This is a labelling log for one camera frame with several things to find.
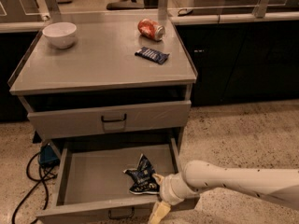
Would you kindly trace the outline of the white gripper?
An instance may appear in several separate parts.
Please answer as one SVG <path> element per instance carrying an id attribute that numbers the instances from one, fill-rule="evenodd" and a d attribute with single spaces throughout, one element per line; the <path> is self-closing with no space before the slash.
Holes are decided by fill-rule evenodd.
<path id="1" fill-rule="evenodd" d="M 153 205 L 148 224 L 160 224 L 161 220 L 171 211 L 171 205 L 174 206 L 186 199 L 197 199 L 199 197 L 199 192 L 187 184 L 182 173 L 168 176 L 153 174 L 152 177 L 160 185 L 162 201 Z"/>

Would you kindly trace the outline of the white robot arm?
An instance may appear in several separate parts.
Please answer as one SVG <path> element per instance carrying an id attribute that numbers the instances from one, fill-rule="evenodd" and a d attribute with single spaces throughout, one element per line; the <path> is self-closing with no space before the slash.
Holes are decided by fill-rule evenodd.
<path id="1" fill-rule="evenodd" d="M 172 206 L 215 188 L 231 189 L 299 209 L 298 169 L 223 168 L 195 160 L 189 161 L 177 174 L 154 177 L 160 185 L 160 201 L 153 206 L 149 224 L 160 224 Z"/>

